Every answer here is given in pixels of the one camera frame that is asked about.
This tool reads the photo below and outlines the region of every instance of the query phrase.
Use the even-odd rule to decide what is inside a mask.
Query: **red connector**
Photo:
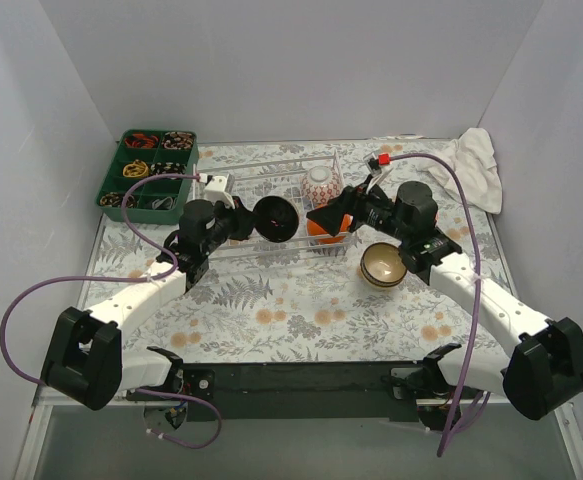
[[[380,165],[388,165],[391,163],[391,155],[389,155],[388,153],[381,153],[378,156],[378,163]]]

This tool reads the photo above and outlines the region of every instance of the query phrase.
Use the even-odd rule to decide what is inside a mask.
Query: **white enclosure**
[[[84,272],[128,128],[239,142],[478,125],[522,298],[583,327],[583,1],[0,0],[0,318],[27,286]],[[78,287],[17,311],[9,346],[27,372]],[[33,392],[0,356],[0,479]]]

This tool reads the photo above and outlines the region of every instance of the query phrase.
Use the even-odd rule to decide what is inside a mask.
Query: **cable clip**
[[[482,282],[484,280],[487,280],[489,278],[488,275],[478,275],[477,273],[473,272],[473,278],[471,279],[471,283],[478,283],[478,282]]]

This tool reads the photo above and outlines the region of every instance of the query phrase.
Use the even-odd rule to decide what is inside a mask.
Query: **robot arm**
[[[409,272],[471,312],[476,281],[473,266],[461,247],[437,228],[438,207],[431,189],[420,182],[406,182],[392,202],[377,183],[369,175],[361,185],[346,187],[329,205],[307,217],[337,235],[348,214],[353,217],[350,231],[368,225],[399,239],[398,252]],[[479,280],[480,323],[502,345],[509,360],[474,354],[465,385],[506,396],[520,413],[534,420],[582,392],[580,327],[569,318],[553,321],[492,280]],[[442,346],[427,355],[420,375],[427,388],[445,392],[456,385],[464,355],[459,344]]]
[[[178,259],[177,270],[161,254],[145,274],[147,282],[129,286],[81,311],[68,308],[59,316],[41,373],[41,380],[92,410],[104,407],[118,391],[154,387],[177,393],[182,360],[160,348],[123,352],[130,335],[156,311],[189,291],[209,268],[208,257],[227,239],[245,240],[256,216],[228,193],[231,177],[202,176],[206,200],[185,205],[179,230],[164,247]]]

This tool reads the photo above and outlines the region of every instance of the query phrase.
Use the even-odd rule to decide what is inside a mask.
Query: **white cloth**
[[[485,212],[500,213],[502,184],[493,158],[491,138],[484,128],[470,128],[458,140],[452,140],[444,150],[437,152],[437,156],[456,173],[469,203]],[[417,169],[433,175],[447,193],[460,202],[455,182],[444,167],[426,159]]]

